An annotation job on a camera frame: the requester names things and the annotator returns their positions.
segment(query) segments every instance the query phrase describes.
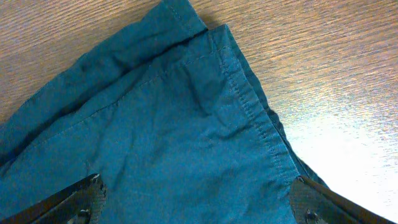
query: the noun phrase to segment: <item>wood grain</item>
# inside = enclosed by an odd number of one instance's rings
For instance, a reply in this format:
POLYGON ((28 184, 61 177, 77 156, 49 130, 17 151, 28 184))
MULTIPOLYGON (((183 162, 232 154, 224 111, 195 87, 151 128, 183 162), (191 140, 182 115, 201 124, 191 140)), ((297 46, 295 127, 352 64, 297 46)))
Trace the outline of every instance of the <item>wood grain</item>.
MULTIPOLYGON (((0 123, 158 1, 0 5, 0 123)), ((293 149, 328 185, 398 222, 398 2, 195 0, 228 23, 293 149)))

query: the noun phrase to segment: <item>brown wooden tabletop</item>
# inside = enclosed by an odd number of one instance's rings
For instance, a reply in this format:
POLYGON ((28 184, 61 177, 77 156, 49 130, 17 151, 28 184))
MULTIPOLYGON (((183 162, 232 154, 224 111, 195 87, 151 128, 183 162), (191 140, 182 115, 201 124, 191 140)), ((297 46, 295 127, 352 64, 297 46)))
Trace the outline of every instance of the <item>brown wooden tabletop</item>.
MULTIPOLYGON (((157 3, 3 0, 0 123, 157 3)), ((229 24, 294 151, 332 190, 398 222, 398 2, 191 3, 209 28, 229 24)))

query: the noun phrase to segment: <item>folded blue cloth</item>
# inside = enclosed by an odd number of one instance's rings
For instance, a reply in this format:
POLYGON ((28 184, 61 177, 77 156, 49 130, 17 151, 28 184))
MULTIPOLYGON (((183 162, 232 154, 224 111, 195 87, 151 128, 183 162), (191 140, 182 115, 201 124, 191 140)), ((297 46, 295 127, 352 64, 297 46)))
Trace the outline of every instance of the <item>folded blue cloth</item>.
POLYGON ((102 223, 295 223, 292 152, 228 29, 164 0, 0 130, 0 219, 99 173, 102 223))

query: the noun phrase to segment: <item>teal fabric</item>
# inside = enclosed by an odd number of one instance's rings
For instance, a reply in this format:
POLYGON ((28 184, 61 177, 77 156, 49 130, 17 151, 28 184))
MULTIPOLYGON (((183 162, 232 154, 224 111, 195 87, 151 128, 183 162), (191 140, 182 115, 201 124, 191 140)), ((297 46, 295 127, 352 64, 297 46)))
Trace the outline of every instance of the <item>teal fabric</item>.
POLYGON ((228 26, 164 0, 0 129, 0 218, 92 174, 102 223, 295 223, 293 153, 228 26))

